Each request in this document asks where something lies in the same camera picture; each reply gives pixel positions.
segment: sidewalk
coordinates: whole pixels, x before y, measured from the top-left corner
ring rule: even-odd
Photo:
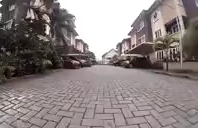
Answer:
[[[186,78],[186,79],[191,79],[191,80],[197,80],[198,81],[198,77],[187,74],[187,73],[175,73],[175,72],[166,72],[163,70],[150,70],[153,73],[156,74],[162,74],[162,75],[168,75],[168,76],[174,76],[174,77],[180,77],[180,78]]]

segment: driveway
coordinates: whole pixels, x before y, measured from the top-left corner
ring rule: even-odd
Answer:
[[[93,66],[0,86],[0,128],[198,128],[198,81]]]

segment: curb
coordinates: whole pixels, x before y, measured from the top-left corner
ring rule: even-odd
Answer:
[[[3,84],[14,82],[14,81],[18,81],[18,80],[36,78],[36,77],[39,77],[39,76],[47,76],[48,74],[60,72],[62,70],[64,70],[64,69],[53,69],[53,70],[48,70],[48,71],[46,71],[43,74],[37,73],[37,74],[31,74],[31,75],[24,75],[24,76],[21,76],[21,77],[12,77],[11,79],[7,79],[5,81],[5,83],[3,83]]]
[[[179,74],[179,73],[164,72],[164,71],[152,71],[152,72],[155,74],[162,74],[162,75],[167,75],[167,76],[186,78],[186,79],[198,81],[198,77],[187,75],[187,74]]]

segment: parked car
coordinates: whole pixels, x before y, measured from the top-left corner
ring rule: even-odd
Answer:
[[[117,60],[117,61],[115,61],[115,62],[113,63],[113,65],[114,65],[114,66],[121,66],[122,63],[123,63],[123,61],[125,61],[125,60]]]
[[[125,68],[152,68],[152,64],[147,57],[138,54],[126,54],[122,66]]]
[[[91,67],[92,62],[91,59],[84,54],[68,54],[67,56],[69,56],[71,59],[76,60],[78,62],[80,62],[81,67]]]
[[[63,59],[63,67],[68,69],[78,69],[81,68],[81,63],[73,60],[70,56],[62,56]]]

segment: car wheel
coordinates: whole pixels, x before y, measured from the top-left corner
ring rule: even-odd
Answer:
[[[133,68],[133,65],[132,64],[129,64],[129,68]]]

